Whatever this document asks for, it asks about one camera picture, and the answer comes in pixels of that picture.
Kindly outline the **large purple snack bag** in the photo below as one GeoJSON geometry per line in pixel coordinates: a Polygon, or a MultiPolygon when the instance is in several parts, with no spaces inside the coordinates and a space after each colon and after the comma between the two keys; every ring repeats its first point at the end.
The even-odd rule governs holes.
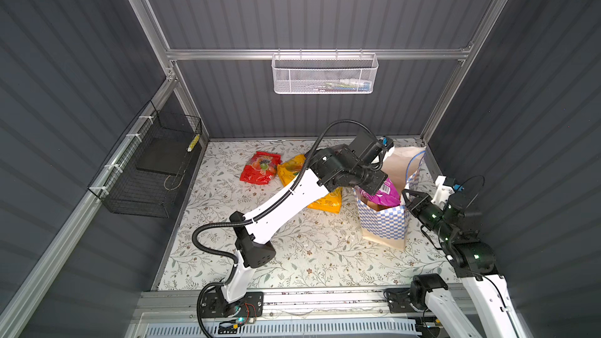
{"type": "Polygon", "coordinates": [[[369,203],[385,208],[397,207],[402,202],[401,196],[390,178],[387,178],[380,189],[372,195],[363,189],[360,189],[359,192],[369,203]]]}

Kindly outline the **blue checkered paper bag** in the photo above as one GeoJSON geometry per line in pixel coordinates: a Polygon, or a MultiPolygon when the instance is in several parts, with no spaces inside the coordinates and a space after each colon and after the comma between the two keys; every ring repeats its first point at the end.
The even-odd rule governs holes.
{"type": "Polygon", "coordinates": [[[405,250],[410,213],[405,208],[402,190],[416,188],[424,154],[423,147],[399,147],[383,163],[383,171],[388,178],[377,192],[368,194],[355,188],[364,239],[395,250],[405,250]]]}

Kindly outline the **red snack bag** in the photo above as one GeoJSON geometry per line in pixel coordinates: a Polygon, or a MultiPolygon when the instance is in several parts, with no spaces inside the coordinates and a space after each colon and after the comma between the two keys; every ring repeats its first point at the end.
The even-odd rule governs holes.
{"type": "Polygon", "coordinates": [[[279,154],[258,151],[245,164],[239,180],[253,185],[267,185],[274,179],[281,163],[279,154]]]}

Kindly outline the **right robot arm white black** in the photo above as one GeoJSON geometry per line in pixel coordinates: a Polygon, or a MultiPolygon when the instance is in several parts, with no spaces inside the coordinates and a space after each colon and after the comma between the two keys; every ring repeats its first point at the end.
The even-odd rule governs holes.
{"type": "MultiPolygon", "coordinates": [[[[492,248],[478,239],[477,233],[459,226],[460,216],[474,200],[447,186],[439,186],[434,197],[410,189],[403,189],[402,196],[420,228],[426,230],[424,234],[434,234],[434,245],[468,292],[485,336],[526,337],[527,330],[513,306],[506,278],[497,269],[492,248]]],[[[482,336],[439,275],[415,276],[406,303],[416,311],[431,311],[451,337],[482,336]]]]}

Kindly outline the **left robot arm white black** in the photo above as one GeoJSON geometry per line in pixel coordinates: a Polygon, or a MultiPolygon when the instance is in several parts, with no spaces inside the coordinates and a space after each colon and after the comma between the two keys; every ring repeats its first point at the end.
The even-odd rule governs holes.
{"type": "Polygon", "coordinates": [[[270,200],[246,214],[236,212],[236,259],[233,272],[221,287],[225,301],[233,304],[247,293],[256,269],[275,257],[272,237],[308,205],[342,187],[376,192],[388,178],[383,161],[394,153],[394,140],[376,139],[360,131],[349,145],[317,149],[306,154],[301,171],[270,200]]]}

